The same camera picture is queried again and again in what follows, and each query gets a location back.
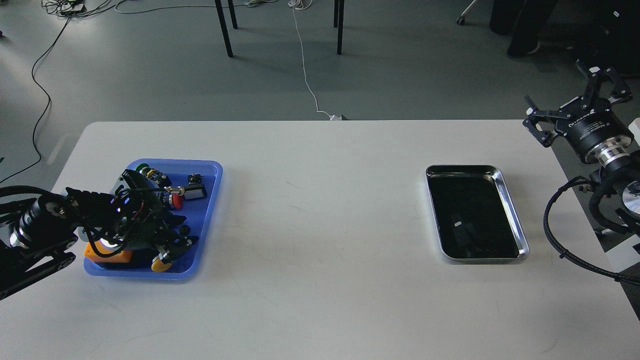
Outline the black robot arm image left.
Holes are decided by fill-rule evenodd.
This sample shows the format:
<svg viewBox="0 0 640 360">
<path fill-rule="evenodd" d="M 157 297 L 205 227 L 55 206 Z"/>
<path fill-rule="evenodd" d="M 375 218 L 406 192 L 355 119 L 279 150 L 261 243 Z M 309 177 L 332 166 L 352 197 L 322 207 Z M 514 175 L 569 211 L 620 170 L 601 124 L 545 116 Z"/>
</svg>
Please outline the black robot arm image left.
<svg viewBox="0 0 640 360">
<path fill-rule="evenodd" d="M 182 209 L 186 191 L 149 167 L 124 170 L 113 193 L 2 187 L 3 198 L 30 198 L 1 205 L 9 237 L 1 244 L 1 298 L 68 267 L 76 259 L 70 248 L 79 239 L 77 229 L 85 234 L 92 262 L 130 264 L 144 256 L 153 272 L 167 271 L 199 241 L 186 216 L 173 213 Z"/>
</svg>

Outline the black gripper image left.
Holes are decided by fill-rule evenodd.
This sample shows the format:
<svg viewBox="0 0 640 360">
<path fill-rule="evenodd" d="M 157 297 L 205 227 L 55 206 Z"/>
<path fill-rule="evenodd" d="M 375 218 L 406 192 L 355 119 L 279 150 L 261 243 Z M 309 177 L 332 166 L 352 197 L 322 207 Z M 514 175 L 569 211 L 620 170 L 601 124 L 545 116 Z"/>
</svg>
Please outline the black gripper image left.
<svg viewBox="0 0 640 360">
<path fill-rule="evenodd" d="M 172 264 L 196 244 L 198 235 L 170 235 L 170 228 L 186 221 L 166 208 L 153 212 L 145 202 L 130 200 L 117 204 L 109 200 L 94 215 L 94 248 L 99 253 L 157 251 L 152 262 Z"/>
</svg>

